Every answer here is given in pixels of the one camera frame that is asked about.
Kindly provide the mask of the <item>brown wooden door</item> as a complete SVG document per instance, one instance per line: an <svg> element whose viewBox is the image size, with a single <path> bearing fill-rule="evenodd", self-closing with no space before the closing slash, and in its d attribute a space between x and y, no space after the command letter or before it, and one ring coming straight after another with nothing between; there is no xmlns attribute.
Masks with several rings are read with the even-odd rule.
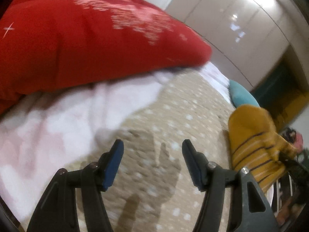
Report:
<svg viewBox="0 0 309 232"><path fill-rule="evenodd" d="M286 61L278 64L251 93L270 113L277 131L283 130L308 104L308 90L301 88Z"/></svg>

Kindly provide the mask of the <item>yellow striped knit sweater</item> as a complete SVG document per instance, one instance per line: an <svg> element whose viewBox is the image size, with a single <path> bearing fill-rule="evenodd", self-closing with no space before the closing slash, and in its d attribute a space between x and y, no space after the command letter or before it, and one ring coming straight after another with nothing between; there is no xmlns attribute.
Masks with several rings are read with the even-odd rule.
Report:
<svg viewBox="0 0 309 232"><path fill-rule="evenodd" d="M244 104L228 120L232 169L249 169L263 192L286 172L280 153L294 159L297 150L277 133L269 112Z"/></svg>

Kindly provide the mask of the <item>white shelf with clutter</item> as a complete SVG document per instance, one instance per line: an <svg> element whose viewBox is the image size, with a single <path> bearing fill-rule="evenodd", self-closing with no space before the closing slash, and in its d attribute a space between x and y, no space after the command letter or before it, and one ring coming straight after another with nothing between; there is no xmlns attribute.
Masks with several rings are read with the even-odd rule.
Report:
<svg viewBox="0 0 309 232"><path fill-rule="evenodd" d="M285 201L280 211L289 214L293 206L308 204L308 149L304 147L302 134L293 128L286 128L281 136L296 149L296 156L293 159L289 159L282 152L279 156L296 185L292 196Z"/></svg>

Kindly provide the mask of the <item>teal pillow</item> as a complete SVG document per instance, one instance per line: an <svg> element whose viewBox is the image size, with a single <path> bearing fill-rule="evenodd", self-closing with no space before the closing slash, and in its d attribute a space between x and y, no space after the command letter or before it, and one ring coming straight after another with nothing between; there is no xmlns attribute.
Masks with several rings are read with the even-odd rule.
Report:
<svg viewBox="0 0 309 232"><path fill-rule="evenodd" d="M229 81L229 94L232 104L236 108L244 104L259 107L257 100L252 94L236 81Z"/></svg>

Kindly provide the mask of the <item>white bed sheet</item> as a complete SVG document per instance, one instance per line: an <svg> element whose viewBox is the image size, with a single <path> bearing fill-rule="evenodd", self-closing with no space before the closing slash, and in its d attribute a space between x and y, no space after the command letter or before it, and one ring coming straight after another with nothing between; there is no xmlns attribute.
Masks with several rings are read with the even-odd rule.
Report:
<svg viewBox="0 0 309 232"><path fill-rule="evenodd" d="M124 155L103 194L116 231L188 231L203 195L181 145L229 167L230 81L212 63L35 93L1 118L1 197L23 228L59 168L97 161L116 139Z"/></svg>

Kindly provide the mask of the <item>red embroidered quilt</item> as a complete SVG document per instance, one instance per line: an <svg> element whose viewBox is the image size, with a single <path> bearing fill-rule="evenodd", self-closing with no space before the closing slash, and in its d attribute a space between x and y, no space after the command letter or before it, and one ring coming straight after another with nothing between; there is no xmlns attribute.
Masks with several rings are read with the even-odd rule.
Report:
<svg viewBox="0 0 309 232"><path fill-rule="evenodd" d="M197 67L211 54L143 0L13 0L1 17L1 112L31 93Z"/></svg>

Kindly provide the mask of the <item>white glossy wardrobe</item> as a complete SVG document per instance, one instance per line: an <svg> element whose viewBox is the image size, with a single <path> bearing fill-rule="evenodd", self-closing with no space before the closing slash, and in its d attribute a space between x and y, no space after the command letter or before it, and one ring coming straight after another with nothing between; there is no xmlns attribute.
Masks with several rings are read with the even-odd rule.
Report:
<svg viewBox="0 0 309 232"><path fill-rule="evenodd" d="M297 26L277 0L171 0L166 11L212 47L212 63L246 89L283 57Z"/></svg>

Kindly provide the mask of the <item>beige dotted bed blanket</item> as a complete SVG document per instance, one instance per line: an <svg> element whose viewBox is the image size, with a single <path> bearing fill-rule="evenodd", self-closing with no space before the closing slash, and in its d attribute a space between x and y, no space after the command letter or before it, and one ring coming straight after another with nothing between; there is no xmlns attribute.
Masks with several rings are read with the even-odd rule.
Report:
<svg viewBox="0 0 309 232"><path fill-rule="evenodd" d="M152 74L42 94L48 133L40 144L69 171L97 161L116 139L124 155L103 194L114 231L191 231L203 195L182 156L191 140L209 159L230 166L228 118L234 107L209 75Z"/></svg>

